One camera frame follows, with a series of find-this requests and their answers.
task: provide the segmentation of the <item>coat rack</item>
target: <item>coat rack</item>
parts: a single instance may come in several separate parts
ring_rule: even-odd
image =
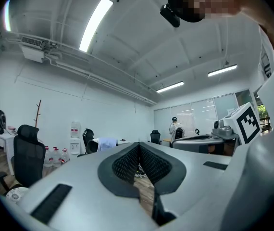
[[[40,114],[39,114],[40,105],[41,105],[41,100],[40,100],[40,102],[39,102],[39,105],[37,105],[37,117],[40,115]]]

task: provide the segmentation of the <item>chair backrest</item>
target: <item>chair backrest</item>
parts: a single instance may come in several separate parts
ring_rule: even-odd
[[[91,154],[98,151],[99,144],[94,141],[89,141],[86,146],[86,153]]]
[[[158,130],[153,130],[151,133],[151,142],[155,144],[160,144],[160,137],[161,134],[158,132]]]
[[[83,133],[83,141],[84,141],[85,147],[87,147],[88,142],[89,142],[90,140],[93,140],[93,139],[94,139],[93,136],[94,136],[93,131],[90,130],[90,129],[88,129],[88,128],[86,128],[86,130],[85,130],[84,133]]]
[[[21,125],[14,137],[15,178],[25,187],[42,178],[45,146],[37,141],[38,131],[38,128]]]
[[[180,139],[183,137],[183,130],[181,128],[177,128],[175,131],[175,137],[174,139]]]

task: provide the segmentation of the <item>water bottle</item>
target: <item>water bottle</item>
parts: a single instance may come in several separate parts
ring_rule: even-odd
[[[53,166],[60,167],[61,166],[61,155],[59,153],[59,149],[54,147],[54,151],[52,152],[53,158]]]
[[[44,158],[44,164],[45,167],[51,167],[52,166],[52,156],[51,152],[49,151],[49,147],[45,146],[45,158]]]
[[[61,155],[61,165],[65,164],[66,162],[68,162],[70,160],[69,158],[69,154],[68,154],[68,149],[64,148],[62,150],[62,155]]]

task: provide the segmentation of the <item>ceiling light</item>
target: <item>ceiling light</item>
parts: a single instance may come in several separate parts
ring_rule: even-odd
[[[181,82],[176,83],[176,84],[173,84],[173,85],[171,85],[171,86],[168,86],[168,87],[159,89],[159,90],[157,90],[157,92],[160,93],[160,92],[162,92],[162,91],[170,90],[170,89],[172,89],[172,88],[179,87],[179,86],[183,86],[183,85],[184,85],[184,82],[181,81]]]
[[[6,30],[11,32],[10,18],[9,18],[9,3],[10,3],[10,0],[8,0],[6,4],[4,5],[4,25],[6,27]]]
[[[93,38],[93,35],[95,31],[97,30],[101,20],[107,13],[107,11],[110,9],[110,7],[113,5],[112,1],[109,0],[101,0],[98,6],[96,7],[95,11],[93,12],[88,25],[85,29],[83,38],[81,40],[79,49],[81,51],[87,52],[89,45],[91,43],[91,40]]]
[[[233,70],[233,69],[236,69],[236,68],[237,68],[237,64],[235,64],[233,66],[230,66],[230,67],[224,67],[222,69],[209,72],[208,73],[208,77],[213,76],[213,75],[217,75],[217,74],[221,74],[223,72],[226,72],[226,71],[229,71],[229,70]]]
[[[210,106],[205,106],[205,107],[203,107],[203,108],[208,108],[208,107],[213,107],[214,105],[210,105]]]

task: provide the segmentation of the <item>air conditioner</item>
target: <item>air conditioner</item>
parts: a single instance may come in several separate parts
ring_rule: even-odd
[[[41,40],[37,40],[34,38],[28,38],[25,36],[22,37],[21,43],[27,47],[35,48],[38,50],[42,50],[45,45],[45,42],[43,42]]]
[[[37,50],[37,49],[33,49],[24,45],[20,45],[21,50],[23,51],[24,57],[26,59],[32,60],[32,61],[36,61],[39,63],[43,62],[43,58],[44,58],[44,52]]]

